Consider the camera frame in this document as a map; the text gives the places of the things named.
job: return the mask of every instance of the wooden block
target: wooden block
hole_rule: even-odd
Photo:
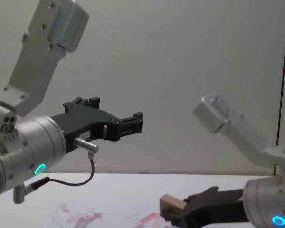
[[[186,204],[186,202],[166,194],[160,198],[160,213],[162,215],[162,210],[164,210],[165,208],[182,210],[186,206]]]

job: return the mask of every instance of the glowing blue light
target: glowing blue light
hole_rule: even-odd
[[[282,227],[285,225],[285,218],[279,215],[273,216],[272,223],[275,224],[276,226]]]
[[[36,168],[36,170],[35,170],[35,175],[40,174],[45,168],[46,168],[46,165],[45,165],[45,164],[39,165],[39,166]]]

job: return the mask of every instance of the cylindrical joint housing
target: cylindrical joint housing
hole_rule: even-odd
[[[285,227],[285,185],[280,176],[250,180],[243,191],[249,221],[257,228]]]
[[[0,194],[57,164],[66,153],[59,126],[39,116],[16,124],[16,132],[0,141]]]

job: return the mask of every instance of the white wall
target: white wall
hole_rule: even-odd
[[[285,0],[78,2],[90,14],[81,44],[59,63],[44,102],[28,117],[61,113],[77,96],[101,97],[100,108],[120,118],[143,111],[143,133],[94,141],[101,148],[98,172],[272,173],[251,165],[223,136],[210,135],[191,111],[203,95],[220,93],[276,141]],[[0,88],[36,5],[0,1]],[[89,170],[81,150],[51,169]]]

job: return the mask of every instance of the silver connector plug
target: silver connector plug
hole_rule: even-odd
[[[75,138],[74,145],[88,150],[90,160],[94,158],[94,154],[96,154],[99,150],[99,146],[80,138]]]

